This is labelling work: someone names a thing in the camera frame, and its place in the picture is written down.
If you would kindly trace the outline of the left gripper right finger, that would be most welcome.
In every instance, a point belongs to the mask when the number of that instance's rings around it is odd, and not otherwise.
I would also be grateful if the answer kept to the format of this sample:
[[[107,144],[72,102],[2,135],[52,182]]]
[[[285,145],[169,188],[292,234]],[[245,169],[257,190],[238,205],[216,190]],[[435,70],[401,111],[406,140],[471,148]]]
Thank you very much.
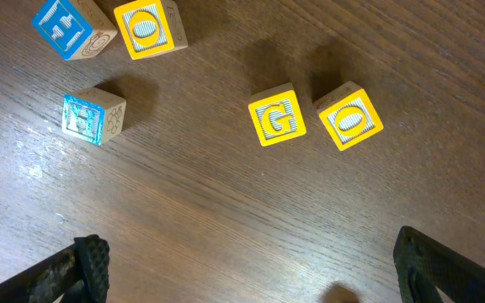
[[[485,302],[485,268],[426,236],[402,226],[393,249],[402,302]]]

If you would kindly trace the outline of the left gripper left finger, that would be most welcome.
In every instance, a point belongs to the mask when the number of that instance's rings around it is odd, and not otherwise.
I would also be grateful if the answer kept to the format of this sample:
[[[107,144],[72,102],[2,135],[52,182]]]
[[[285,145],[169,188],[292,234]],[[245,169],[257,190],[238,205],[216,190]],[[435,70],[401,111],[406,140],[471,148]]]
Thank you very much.
[[[105,303],[109,244],[93,234],[0,284],[0,302]]]

